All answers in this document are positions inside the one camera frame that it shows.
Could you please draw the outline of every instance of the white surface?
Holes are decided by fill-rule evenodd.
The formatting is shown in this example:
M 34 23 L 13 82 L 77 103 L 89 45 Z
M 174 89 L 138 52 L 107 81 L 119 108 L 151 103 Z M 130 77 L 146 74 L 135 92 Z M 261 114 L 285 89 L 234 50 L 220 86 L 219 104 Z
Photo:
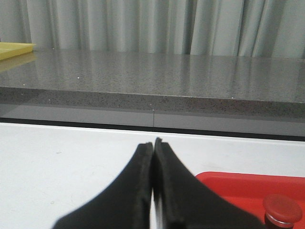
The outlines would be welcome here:
M 193 174 L 305 177 L 304 142 L 0 123 L 0 229 L 51 228 L 107 187 L 139 143 L 157 136 Z

